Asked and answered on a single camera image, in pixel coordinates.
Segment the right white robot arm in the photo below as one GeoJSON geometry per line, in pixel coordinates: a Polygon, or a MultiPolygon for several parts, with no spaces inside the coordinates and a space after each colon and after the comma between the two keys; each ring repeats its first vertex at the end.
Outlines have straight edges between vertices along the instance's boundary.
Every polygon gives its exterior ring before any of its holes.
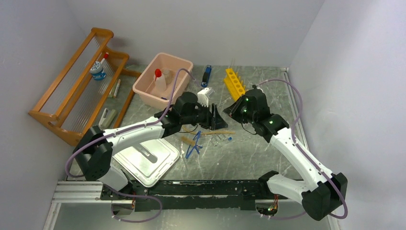
{"type": "Polygon", "coordinates": [[[297,139],[287,121],[270,112],[266,95],[252,89],[224,109],[240,124],[251,124],[257,135],[279,150],[302,177],[301,181],[271,171],[258,186],[263,198],[282,195],[302,204],[306,214],[320,221],[344,204],[348,180],[335,174],[318,161],[297,139]]]}

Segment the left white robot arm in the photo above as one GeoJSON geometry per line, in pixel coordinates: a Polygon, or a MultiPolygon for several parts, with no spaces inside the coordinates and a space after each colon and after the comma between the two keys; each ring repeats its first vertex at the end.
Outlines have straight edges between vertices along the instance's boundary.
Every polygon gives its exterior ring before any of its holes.
{"type": "Polygon", "coordinates": [[[100,181],[113,188],[120,199],[127,199],[133,186],[125,173],[111,164],[112,157],[135,144],[176,134],[183,125],[199,125],[212,131],[228,127],[216,104],[205,106],[196,94],[184,92],[174,104],[142,122],[116,129],[89,128],[72,156],[87,181],[100,181]]]}

